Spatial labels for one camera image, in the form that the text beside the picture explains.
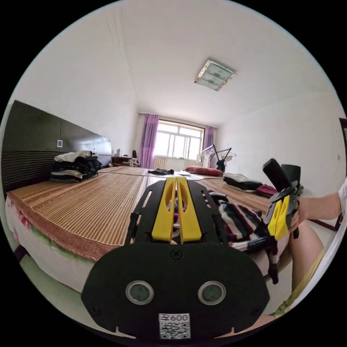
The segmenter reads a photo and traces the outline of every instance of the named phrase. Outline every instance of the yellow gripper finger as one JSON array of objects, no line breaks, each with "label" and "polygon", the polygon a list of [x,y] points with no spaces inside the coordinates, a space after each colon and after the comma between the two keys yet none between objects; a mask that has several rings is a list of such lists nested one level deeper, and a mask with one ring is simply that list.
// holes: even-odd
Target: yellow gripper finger
[{"label": "yellow gripper finger", "polygon": [[280,240],[282,237],[289,233],[287,226],[287,211],[289,205],[289,195],[286,196],[283,201],[277,201],[273,216],[268,225],[268,230],[271,236],[275,237],[275,240]]},{"label": "yellow gripper finger", "polygon": [[[176,192],[176,178],[170,177],[166,180],[164,192],[159,204],[157,218],[154,222],[152,230],[152,238],[158,241],[171,242],[172,231],[174,226],[174,201]],[[167,209],[168,203],[171,201],[170,211]]]},{"label": "yellow gripper finger", "polygon": [[177,178],[177,196],[181,243],[199,241],[201,239],[201,230],[185,177]]}]

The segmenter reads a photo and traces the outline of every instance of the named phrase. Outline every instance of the door frame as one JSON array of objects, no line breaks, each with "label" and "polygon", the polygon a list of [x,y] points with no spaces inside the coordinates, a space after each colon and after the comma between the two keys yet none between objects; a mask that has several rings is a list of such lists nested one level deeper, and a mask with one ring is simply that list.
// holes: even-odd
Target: door frame
[{"label": "door frame", "polygon": [[347,130],[347,119],[346,118],[339,118],[339,119],[340,119],[342,134],[343,134],[344,147],[346,150],[346,177],[347,177],[347,140],[346,140],[346,134],[344,132],[345,130]]},{"label": "door frame", "polygon": [[[341,124],[341,130],[343,135],[343,142],[344,142],[344,148],[346,152],[346,177],[347,177],[347,138],[345,134],[345,130],[347,130],[347,119],[346,118],[339,118],[340,124]],[[342,214],[339,215],[337,218],[336,224],[335,224],[335,231],[338,231],[340,225],[342,222]]]}]

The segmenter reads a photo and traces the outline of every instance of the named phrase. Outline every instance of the floor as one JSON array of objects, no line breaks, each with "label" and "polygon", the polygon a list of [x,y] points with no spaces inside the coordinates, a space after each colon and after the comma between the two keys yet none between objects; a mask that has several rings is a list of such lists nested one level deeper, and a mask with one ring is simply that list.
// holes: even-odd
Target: floor
[{"label": "floor", "polygon": [[[315,223],[308,223],[317,232],[323,245],[326,248],[329,247],[334,238],[335,232],[323,228]],[[46,275],[46,273],[44,273],[29,256],[25,256],[20,264],[36,288],[59,311],[82,324],[108,332],[97,326],[90,318],[87,310],[82,304],[78,292]],[[268,281],[267,286],[270,294],[270,302],[266,307],[264,314],[274,312],[291,294],[291,264],[279,274],[279,283],[277,285],[273,285],[271,281]],[[120,332],[116,332],[115,335],[126,336]]]}]

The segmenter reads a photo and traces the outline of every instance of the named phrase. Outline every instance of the white shirt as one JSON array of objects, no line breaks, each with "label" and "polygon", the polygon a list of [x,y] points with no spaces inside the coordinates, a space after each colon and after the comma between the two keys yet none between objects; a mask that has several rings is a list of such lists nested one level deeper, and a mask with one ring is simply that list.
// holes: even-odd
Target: white shirt
[{"label": "white shirt", "polygon": [[347,216],[347,178],[339,190],[339,196],[341,201],[342,215],[343,217],[346,217]]}]

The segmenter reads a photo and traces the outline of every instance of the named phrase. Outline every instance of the screw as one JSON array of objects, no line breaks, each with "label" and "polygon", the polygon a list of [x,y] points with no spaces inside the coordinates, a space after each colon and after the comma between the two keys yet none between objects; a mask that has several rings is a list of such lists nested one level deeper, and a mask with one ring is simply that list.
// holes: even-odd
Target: screw
[{"label": "screw", "polygon": [[260,315],[260,308],[255,307],[250,314],[252,317],[256,317],[256,316]]},{"label": "screw", "polygon": [[100,310],[96,307],[96,306],[93,306],[91,308],[91,312],[92,314],[94,314],[95,316],[98,316],[100,314]]},{"label": "screw", "polygon": [[178,260],[182,257],[182,252],[179,249],[174,249],[171,251],[170,255],[172,259]]}]

